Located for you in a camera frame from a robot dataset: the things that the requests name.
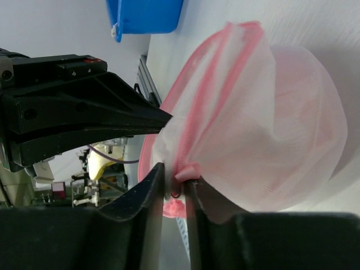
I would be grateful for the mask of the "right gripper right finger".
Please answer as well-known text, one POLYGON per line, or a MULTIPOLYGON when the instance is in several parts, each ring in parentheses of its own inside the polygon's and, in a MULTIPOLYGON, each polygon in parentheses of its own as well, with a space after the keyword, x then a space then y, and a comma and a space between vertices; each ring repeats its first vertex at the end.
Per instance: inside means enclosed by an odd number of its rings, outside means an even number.
POLYGON ((253 269, 253 215, 203 179, 185 182, 184 193, 191 269, 253 269))

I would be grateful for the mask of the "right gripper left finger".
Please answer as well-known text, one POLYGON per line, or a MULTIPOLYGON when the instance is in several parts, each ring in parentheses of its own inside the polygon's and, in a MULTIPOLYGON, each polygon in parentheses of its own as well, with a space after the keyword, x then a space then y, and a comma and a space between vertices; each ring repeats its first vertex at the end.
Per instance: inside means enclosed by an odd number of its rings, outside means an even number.
POLYGON ((164 201, 164 164, 95 217, 103 234, 96 269, 157 269, 164 201))

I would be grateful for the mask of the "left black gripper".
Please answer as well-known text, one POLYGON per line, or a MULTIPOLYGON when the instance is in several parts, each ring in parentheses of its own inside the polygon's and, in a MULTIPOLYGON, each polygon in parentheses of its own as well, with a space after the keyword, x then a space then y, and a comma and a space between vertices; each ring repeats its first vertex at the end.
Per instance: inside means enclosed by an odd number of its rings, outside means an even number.
POLYGON ((99 58, 1 49, 1 121, 12 172, 95 142, 157 134, 171 117, 99 58))

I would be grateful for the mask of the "white mesh laundry bag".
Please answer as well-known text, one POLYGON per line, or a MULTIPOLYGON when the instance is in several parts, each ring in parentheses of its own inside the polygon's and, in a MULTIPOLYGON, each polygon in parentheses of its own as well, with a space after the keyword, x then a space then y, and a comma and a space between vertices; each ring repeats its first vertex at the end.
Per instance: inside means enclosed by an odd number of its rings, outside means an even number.
POLYGON ((164 164, 168 218, 186 216, 173 194, 200 178, 249 212, 301 203, 331 178, 348 136, 323 65, 305 48, 270 46, 257 21, 203 41, 161 109, 172 117, 145 137, 138 176, 164 164))

